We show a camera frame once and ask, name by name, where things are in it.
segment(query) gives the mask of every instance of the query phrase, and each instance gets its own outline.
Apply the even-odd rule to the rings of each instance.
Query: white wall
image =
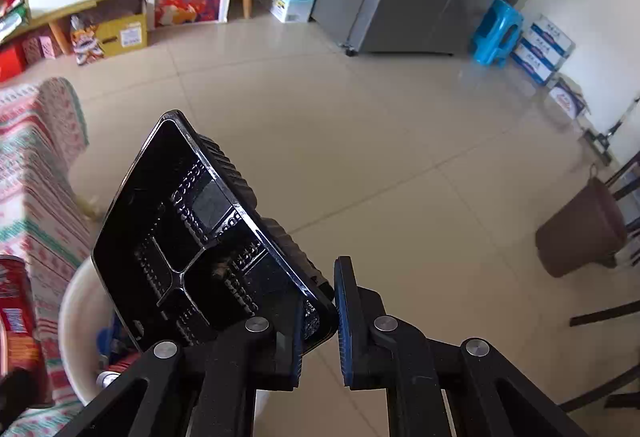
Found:
[[[640,0],[523,0],[519,6],[529,20],[545,14],[576,42],[562,72],[582,87],[593,126],[608,130],[640,94]],[[619,159],[640,149],[640,138],[626,130],[634,129],[616,135]]]

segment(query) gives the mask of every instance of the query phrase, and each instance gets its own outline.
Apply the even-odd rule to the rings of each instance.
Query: blue plastic stool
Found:
[[[504,67],[507,56],[516,46],[524,18],[503,0],[494,0],[474,34],[474,59],[481,65],[497,62]]]

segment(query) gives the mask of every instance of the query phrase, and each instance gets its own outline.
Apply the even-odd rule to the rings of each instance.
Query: brown trash can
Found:
[[[558,213],[536,231],[538,256],[556,278],[598,260],[626,243],[625,220],[602,181],[591,178]]]

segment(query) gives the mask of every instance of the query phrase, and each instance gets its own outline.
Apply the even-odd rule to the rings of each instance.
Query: silver bolt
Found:
[[[489,353],[489,343],[484,340],[468,340],[466,342],[466,351],[472,356],[483,357]]]
[[[267,318],[263,318],[262,316],[254,316],[244,322],[244,327],[249,332],[262,332],[269,328],[269,321]]]
[[[391,316],[378,316],[373,321],[373,326],[379,331],[391,332],[398,328],[398,320]]]
[[[160,359],[167,359],[168,357],[175,356],[178,351],[178,346],[173,341],[161,341],[154,348],[154,354]]]

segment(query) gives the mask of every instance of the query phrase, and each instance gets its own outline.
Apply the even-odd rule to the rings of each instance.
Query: table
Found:
[[[80,409],[58,349],[58,312],[91,236],[66,175],[88,145],[63,78],[0,90],[0,254],[27,263],[54,406],[27,410],[6,435],[54,435]]]

